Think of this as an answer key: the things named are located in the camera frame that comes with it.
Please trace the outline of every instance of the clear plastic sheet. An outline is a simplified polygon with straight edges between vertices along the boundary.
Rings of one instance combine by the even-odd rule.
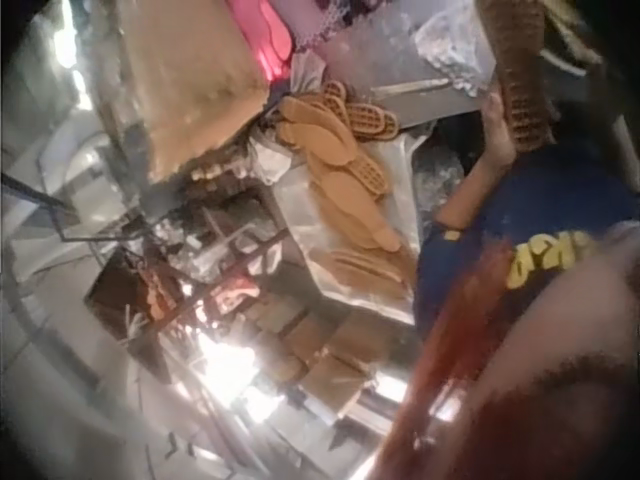
[[[433,222],[438,208],[462,181],[464,171],[455,154],[446,147],[420,149],[413,161],[413,191],[420,219],[420,239]]]
[[[387,220],[407,240],[416,254],[420,248],[418,217],[412,188],[412,157],[427,139],[402,134],[392,142],[365,144],[369,153],[387,168],[392,181],[392,193],[382,202]],[[287,226],[302,250],[311,275],[320,291],[329,298],[354,306],[368,308],[404,323],[413,324],[411,299],[390,301],[339,284],[328,272],[309,259],[313,248],[331,250],[345,245],[339,235],[321,220],[317,207],[309,194],[309,175],[306,164],[293,168],[274,185],[274,194]]]
[[[365,100],[374,97],[374,88],[440,79],[443,73],[420,56],[413,36],[449,5],[448,0],[395,0],[359,18],[314,51],[327,63],[329,76],[349,84]],[[495,60],[484,36],[477,42],[479,70],[488,81]],[[477,99],[453,86],[395,95],[377,103],[394,112],[402,127],[478,109]]]
[[[413,35],[418,54],[447,75],[453,88],[471,97],[487,86],[481,66],[487,40],[473,0],[455,0]]]

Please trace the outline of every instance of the waffle-pattern sole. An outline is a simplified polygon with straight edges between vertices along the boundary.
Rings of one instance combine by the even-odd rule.
[[[317,183],[309,184],[309,191],[318,206],[324,222],[338,235],[348,242],[365,250],[378,248],[377,242],[358,219],[342,212],[322,191]]]
[[[519,152],[550,141],[538,52],[544,42],[544,10],[538,0],[477,0],[497,59],[505,116]]]
[[[336,97],[335,95],[325,95],[323,98],[323,103],[325,107],[331,110],[333,114],[351,130],[351,122],[349,121],[347,107],[341,98]]]
[[[356,135],[360,142],[388,142],[393,140],[400,133],[400,123],[398,118],[391,112],[384,112],[384,130],[375,135]]]
[[[354,135],[375,136],[384,131],[385,111],[368,103],[346,104],[351,131]]]
[[[389,193],[390,187],[387,173],[378,162],[362,150],[346,168],[375,197],[381,197]]]
[[[343,102],[347,101],[347,87],[337,80],[329,80],[322,86],[322,93],[339,98]]]

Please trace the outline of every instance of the clutter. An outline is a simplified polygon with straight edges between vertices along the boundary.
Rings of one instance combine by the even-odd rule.
[[[287,172],[274,185],[274,194],[287,226],[324,295],[347,304],[376,310],[384,316],[406,323],[413,322],[410,285],[415,279],[419,235],[410,165],[413,152],[425,138],[426,136],[419,136],[414,139],[401,134],[389,142],[359,144],[358,152],[366,156],[356,157],[346,167],[327,165],[317,156],[298,149],[296,155],[304,159],[302,164]],[[375,202],[374,205],[385,222],[402,240],[397,251],[385,252],[361,218],[347,214],[328,197],[321,187],[321,178],[331,172],[348,174],[356,179],[356,183],[361,182],[361,190]],[[337,275],[346,282],[340,283],[329,271],[331,267],[325,269],[311,258],[314,255],[312,252],[323,252],[331,258],[330,253],[339,249],[365,252],[374,250],[377,258],[394,265],[407,280],[403,285],[395,283],[388,287],[386,278],[380,281],[374,278],[376,285],[383,285],[372,289],[369,285],[364,286],[364,282],[371,280],[370,273],[356,272],[352,275],[353,265],[343,267],[339,264],[332,271],[337,270]]]
[[[375,138],[383,132],[387,112],[374,105],[349,102],[348,89],[335,80],[327,82],[322,92],[322,104],[315,98],[312,103],[284,98],[278,110],[285,121],[278,123],[277,136],[303,152],[311,175],[310,194],[328,226],[357,247],[399,252],[403,240],[376,203],[389,193],[388,174],[356,141],[356,135]],[[389,118],[397,131],[395,117],[389,114]],[[405,259],[412,256],[407,252],[405,247]],[[413,286],[400,278],[407,269],[394,267],[395,258],[387,261],[375,254],[349,255],[345,251],[336,257],[333,252],[314,248],[309,259],[337,283],[382,297],[404,300]],[[415,260],[410,263],[409,270],[414,270]],[[398,275],[394,277],[389,271]]]

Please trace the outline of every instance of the bright light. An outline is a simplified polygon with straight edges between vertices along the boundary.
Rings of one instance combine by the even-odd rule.
[[[93,102],[91,102],[91,98],[89,98],[88,94],[82,92],[78,94],[78,108],[80,110],[93,109]]]
[[[53,49],[58,63],[64,68],[73,67],[77,60],[75,33],[68,30],[58,30],[53,34]]]
[[[349,480],[364,480],[369,475],[369,472],[373,468],[373,465],[376,462],[376,457],[378,456],[378,452],[371,455],[367,458],[362,465],[358,467],[358,470],[351,476]]]
[[[175,387],[177,392],[184,398],[191,398],[191,395],[189,395],[189,390],[187,390],[187,387],[184,386],[184,383],[176,383]]]
[[[218,401],[229,407],[259,371],[255,352],[216,343],[203,333],[198,333],[198,345],[206,361],[203,381]]]
[[[394,402],[402,403],[407,393],[407,382],[384,373],[376,375],[376,382],[376,393],[378,395],[382,395]]]
[[[87,93],[87,84],[84,82],[84,77],[78,70],[74,70],[71,75],[73,76],[73,83],[78,91],[78,108],[82,110],[91,110],[93,103]]]
[[[263,393],[256,387],[249,387],[243,394],[247,412],[254,422],[262,423],[278,408],[284,397],[273,397]]]
[[[429,415],[443,422],[452,422],[462,407],[464,396],[464,389],[450,380],[429,408]]]
[[[442,420],[443,422],[452,422],[458,412],[460,411],[460,407],[462,406],[462,400],[456,396],[452,395],[447,398],[444,404],[436,411],[436,417]]]
[[[56,58],[64,68],[73,67],[78,59],[76,52],[76,29],[73,26],[73,12],[69,0],[62,0],[62,21],[64,27],[53,34],[53,48]]]
[[[207,323],[207,320],[209,320],[207,312],[204,311],[204,302],[202,300],[196,304],[196,318],[202,323]]]
[[[186,297],[190,297],[193,294],[193,285],[190,283],[183,283],[182,293],[184,293]]]

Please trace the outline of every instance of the cardboard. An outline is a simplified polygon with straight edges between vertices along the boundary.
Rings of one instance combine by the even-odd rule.
[[[151,181],[221,147],[262,111],[268,83],[224,0],[118,0],[118,14]]]
[[[328,355],[320,359],[300,381],[300,387],[312,397],[308,405],[319,404],[322,411],[329,411],[342,418],[360,396],[367,377],[355,368]]]
[[[284,343],[296,357],[311,366],[320,357],[335,330],[330,322],[309,314],[285,337]]]
[[[363,372],[371,372],[387,360],[398,335],[398,326],[393,322],[355,311],[331,337],[326,350]]]

